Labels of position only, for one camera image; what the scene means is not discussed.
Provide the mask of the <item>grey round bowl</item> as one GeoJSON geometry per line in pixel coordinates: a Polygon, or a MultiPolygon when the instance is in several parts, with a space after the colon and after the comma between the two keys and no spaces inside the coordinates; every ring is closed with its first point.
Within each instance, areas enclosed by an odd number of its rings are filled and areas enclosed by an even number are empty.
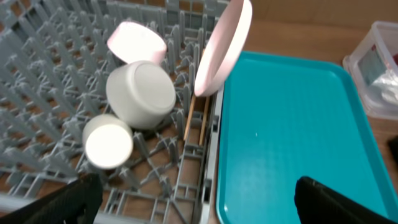
{"type": "Polygon", "coordinates": [[[169,74],[143,60],[114,69],[106,81],[106,97],[116,116],[136,129],[158,126],[177,98],[169,74]]]}

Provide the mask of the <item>white paper cup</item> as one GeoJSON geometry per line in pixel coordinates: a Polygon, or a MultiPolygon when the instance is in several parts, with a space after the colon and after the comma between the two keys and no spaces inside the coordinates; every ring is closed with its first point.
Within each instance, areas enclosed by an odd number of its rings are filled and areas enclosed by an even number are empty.
{"type": "Polygon", "coordinates": [[[100,169],[123,165],[134,148],[131,128],[111,114],[101,114],[87,122],[82,142],[87,159],[100,169]]]}

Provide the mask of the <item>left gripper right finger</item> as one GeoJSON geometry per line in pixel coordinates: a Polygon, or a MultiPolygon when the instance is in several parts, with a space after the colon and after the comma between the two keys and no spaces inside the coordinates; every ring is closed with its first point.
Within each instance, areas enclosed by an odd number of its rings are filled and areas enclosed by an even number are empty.
{"type": "Polygon", "coordinates": [[[294,203],[301,223],[395,224],[307,176],[296,183],[294,203]]]}

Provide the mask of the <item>wooden chopstick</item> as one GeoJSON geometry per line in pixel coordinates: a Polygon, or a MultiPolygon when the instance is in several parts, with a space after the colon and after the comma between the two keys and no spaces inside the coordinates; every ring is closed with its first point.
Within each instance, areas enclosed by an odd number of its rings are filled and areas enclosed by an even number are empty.
{"type": "Polygon", "coordinates": [[[205,107],[203,111],[203,120],[201,124],[201,131],[200,131],[200,138],[199,138],[199,145],[202,146],[204,143],[204,138],[205,138],[205,128],[206,128],[206,121],[208,117],[208,108],[210,104],[210,97],[207,96],[205,99],[205,107]]]}
{"type": "Polygon", "coordinates": [[[193,112],[194,112],[194,109],[195,109],[195,103],[196,103],[196,96],[195,96],[195,94],[193,94],[192,95],[191,104],[190,104],[190,109],[189,109],[189,112],[188,112],[187,123],[186,123],[186,127],[185,127],[185,132],[184,132],[184,137],[183,137],[184,141],[186,141],[187,138],[188,138],[188,133],[189,133],[189,130],[190,130],[192,116],[193,116],[193,112]]]}

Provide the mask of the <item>large white plate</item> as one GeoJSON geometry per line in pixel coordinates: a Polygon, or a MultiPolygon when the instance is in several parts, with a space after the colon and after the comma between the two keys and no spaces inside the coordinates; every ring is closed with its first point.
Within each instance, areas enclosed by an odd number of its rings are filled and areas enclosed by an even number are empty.
{"type": "Polygon", "coordinates": [[[195,96],[210,96],[223,86],[242,52],[251,21],[250,0],[229,2],[200,60],[194,84],[195,96]]]}

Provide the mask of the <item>red snack wrapper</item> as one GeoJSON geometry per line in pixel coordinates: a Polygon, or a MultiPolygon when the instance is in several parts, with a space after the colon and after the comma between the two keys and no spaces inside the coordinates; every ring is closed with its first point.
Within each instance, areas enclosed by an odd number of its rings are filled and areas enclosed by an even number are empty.
{"type": "Polygon", "coordinates": [[[394,59],[396,65],[398,65],[398,54],[393,55],[392,58],[394,59]]]}

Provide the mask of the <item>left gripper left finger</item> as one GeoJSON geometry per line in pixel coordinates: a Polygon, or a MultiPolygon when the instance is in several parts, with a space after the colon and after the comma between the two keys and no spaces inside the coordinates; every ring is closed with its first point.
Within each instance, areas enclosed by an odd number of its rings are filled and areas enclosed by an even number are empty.
{"type": "Polygon", "coordinates": [[[1,217],[6,224],[93,224],[103,201],[98,174],[90,173],[1,217]]]}

